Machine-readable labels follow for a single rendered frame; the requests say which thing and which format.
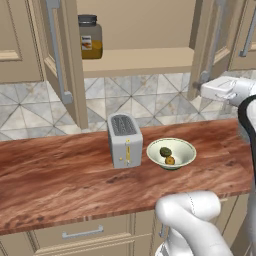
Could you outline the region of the beige base cabinet door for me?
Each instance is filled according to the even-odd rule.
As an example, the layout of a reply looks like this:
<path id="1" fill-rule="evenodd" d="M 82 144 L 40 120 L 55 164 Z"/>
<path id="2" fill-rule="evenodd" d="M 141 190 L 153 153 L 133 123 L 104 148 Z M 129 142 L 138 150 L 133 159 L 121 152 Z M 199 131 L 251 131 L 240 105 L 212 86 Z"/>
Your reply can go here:
<path id="1" fill-rule="evenodd" d="M 164 242 L 166 235 L 161 237 L 162 224 L 155 211 L 139 212 L 135 215 L 135 242 L 133 256 L 155 256 L 158 247 Z"/>
<path id="2" fill-rule="evenodd" d="M 223 198 L 221 213 L 215 225 L 219 229 L 229 247 L 232 246 L 247 213 L 248 194 Z"/>

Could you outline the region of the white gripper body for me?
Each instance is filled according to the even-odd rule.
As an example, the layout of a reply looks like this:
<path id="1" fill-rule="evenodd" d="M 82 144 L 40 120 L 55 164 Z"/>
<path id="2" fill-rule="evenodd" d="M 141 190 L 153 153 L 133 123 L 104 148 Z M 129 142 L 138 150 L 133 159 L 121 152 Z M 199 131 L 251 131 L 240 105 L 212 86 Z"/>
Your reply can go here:
<path id="1" fill-rule="evenodd" d="M 221 76 L 201 85 L 200 95 L 215 101 L 225 101 L 236 96 L 234 87 L 237 78 Z"/>

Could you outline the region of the beige drawer front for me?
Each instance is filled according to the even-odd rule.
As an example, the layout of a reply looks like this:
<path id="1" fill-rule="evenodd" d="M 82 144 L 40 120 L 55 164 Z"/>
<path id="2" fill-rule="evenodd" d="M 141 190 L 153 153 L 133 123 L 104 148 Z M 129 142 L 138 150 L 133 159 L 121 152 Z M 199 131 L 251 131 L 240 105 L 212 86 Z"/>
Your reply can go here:
<path id="1" fill-rule="evenodd" d="M 60 225 L 55 227 L 43 228 L 34 231 L 35 237 L 40 248 L 63 245 L 66 243 L 84 241 L 88 239 L 96 239 L 100 237 L 127 233 L 127 225 L 129 224 L 128 215 L 120 215 L 115 217 L 96 219 L 91 221 L 77 222 L 72 224 Z M 99 234 L 82 236 L 72 239 L 62 239 L 62 232 L 74 234 L 96 230 L 99 225 L 104 227 L 104 231 Z"/>

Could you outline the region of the white bowl with green rim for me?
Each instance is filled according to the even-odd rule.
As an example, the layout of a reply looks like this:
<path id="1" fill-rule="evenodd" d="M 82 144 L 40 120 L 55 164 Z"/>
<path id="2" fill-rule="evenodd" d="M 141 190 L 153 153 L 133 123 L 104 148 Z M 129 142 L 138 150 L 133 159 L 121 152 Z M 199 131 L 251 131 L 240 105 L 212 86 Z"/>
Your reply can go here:
<path id="1" fill-rule="evenodd" d="M 175 159 L 174 165 L 165 163 L 165 158 L 160 155 L 160 149 L 167 147 L 172 151 L 172 157 Z M 146 150 L 149 159 L 166 170 L 177 170 L 193 162 L 197 152 L 195 147 L 189 142 L 178 138 L 161 138 L 149 144 Z"/>

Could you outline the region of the glass jar with yellow contents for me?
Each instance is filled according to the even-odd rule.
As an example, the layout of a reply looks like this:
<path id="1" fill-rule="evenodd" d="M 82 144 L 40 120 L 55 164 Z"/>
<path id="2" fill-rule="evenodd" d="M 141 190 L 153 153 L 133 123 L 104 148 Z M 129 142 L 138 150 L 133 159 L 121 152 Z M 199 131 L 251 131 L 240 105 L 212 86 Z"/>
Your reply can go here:
<path id="1" fill-rule="evenodd" d="M 97 23 L 97 16 L 79 15 L 78 24 L 82 58 L 100 59 L 103 55 L 102 28 Z"/>

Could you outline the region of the grey toaster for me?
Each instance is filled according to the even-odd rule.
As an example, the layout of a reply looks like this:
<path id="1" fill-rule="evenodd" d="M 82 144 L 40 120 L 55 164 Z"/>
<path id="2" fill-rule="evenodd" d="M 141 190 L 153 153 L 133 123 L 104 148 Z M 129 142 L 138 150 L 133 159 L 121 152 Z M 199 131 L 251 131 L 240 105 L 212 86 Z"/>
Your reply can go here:
<path id="1" fill-rule="evenodd" d="M 110 114 L 107 131 L 113 167 L 120 169 L 140 166 L 143 135 L 135 118 L 127 113 Z"/>

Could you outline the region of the beige open cabinet shelf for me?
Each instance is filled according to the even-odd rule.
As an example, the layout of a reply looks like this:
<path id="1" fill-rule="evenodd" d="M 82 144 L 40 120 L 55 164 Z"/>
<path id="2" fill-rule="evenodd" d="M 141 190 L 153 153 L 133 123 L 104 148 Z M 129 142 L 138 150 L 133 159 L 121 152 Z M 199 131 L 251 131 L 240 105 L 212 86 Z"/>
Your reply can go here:
<path id="1" fill-rule="evenodd" d="M 95 14 L 103 57 L 85 60 L 86 78 L 186 72 L 192 66 L 195 10 L 202 0 L 77 0 Z"/>

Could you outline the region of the beige base cabinet front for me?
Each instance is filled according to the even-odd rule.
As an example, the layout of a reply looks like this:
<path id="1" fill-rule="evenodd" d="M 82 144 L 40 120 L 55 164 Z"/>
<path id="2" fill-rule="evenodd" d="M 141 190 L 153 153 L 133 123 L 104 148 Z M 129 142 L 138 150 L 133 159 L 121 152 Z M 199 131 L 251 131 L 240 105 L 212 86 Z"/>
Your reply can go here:
<path id="1" fill-rule="evenodd" d="M 33 256 L 34 251 L 25 233 L 0 236 L 0 256 Z"/>

